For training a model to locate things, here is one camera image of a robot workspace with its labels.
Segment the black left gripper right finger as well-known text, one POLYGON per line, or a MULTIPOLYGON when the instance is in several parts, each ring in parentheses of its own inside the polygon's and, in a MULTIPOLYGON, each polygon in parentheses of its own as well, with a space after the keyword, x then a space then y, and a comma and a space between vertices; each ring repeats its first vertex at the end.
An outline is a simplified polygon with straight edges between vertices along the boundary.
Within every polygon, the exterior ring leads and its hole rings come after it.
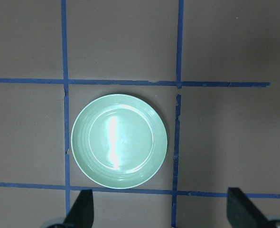
POLYGON ((227 190, 227 219, 233 228, 275 228, 261 211, 239 189, 227 190))

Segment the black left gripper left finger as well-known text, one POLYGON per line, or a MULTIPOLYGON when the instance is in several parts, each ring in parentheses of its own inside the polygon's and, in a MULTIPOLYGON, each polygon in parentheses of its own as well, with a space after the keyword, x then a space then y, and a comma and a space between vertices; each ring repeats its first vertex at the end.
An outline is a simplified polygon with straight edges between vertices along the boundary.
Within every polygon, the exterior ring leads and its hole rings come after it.
POLYGON ((80 191, 71 210, 66 216, 65 228, 91 228, 93 226, 93 191, 80 191))

